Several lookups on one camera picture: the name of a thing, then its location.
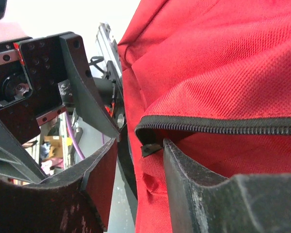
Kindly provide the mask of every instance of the red fabric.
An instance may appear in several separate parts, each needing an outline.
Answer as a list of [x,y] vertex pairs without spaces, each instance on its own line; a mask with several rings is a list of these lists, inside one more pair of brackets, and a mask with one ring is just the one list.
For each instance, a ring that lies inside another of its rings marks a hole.
[[[141,158],[135,127],[146,115],[291,117],[291,0],[142,0],[118,51],[136,232],[168,233],[162,152]],[[291,172],[291,136],[196,133],[178,146],[225,176]]]

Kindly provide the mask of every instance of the red bag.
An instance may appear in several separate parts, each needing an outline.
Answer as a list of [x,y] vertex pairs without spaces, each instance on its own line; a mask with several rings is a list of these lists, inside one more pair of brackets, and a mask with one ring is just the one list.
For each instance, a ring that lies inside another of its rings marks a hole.
[[172,231],[164,138],[224,176],[291,172],[291,0],[143,0],[118,51],[136,232]]

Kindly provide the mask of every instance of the cardboard box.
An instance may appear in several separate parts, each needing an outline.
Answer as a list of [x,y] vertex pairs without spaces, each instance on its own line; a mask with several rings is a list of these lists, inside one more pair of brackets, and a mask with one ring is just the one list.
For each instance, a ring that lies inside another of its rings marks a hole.
[[43,162],[51,158],[63,158],[63,138],[60,136],[45,136],[45,142],[50,142],[50,152],[48,158],[44,159]]

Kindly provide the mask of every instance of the black cable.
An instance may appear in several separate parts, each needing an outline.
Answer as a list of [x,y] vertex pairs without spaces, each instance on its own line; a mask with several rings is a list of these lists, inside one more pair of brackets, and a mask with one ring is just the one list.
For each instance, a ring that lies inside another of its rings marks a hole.
[[104,58],[102,56],[95,56],[91,58],[91,62],[88,65],[94,66],[96,69],[98,69],[101,73],[105,75],[106,72],[97,65],[98,63],[103,62],[103,61],[104,61]]

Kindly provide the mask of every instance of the red marking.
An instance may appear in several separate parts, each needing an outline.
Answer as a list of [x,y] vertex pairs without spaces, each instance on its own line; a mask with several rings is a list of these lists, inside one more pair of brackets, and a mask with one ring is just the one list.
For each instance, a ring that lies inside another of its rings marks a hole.
[[111,117],[113,117],[113,114],[114,114],[114,105],[115,105],[115,102],[113,101],[113,102],[112,102],[112,110],[111,110],[111,108],[109,108],[108,106],[105,106],[105,108],[106,108],[108,114],[109,114]]
[[24,66],[24,65],[25,65],[25,62],[24,62],[24,59],[23,59],[23,57],[22,57],[22,55],[21,55],[21,53],[20,53],[20,50],[19,50],[19,44],[18,44],[18,43],[13,43],[13,45],[14,45],[14,48],[15,48],[15,49],[17,50],[17,52],[18,52],[20,63],[22,64],[22,66]]

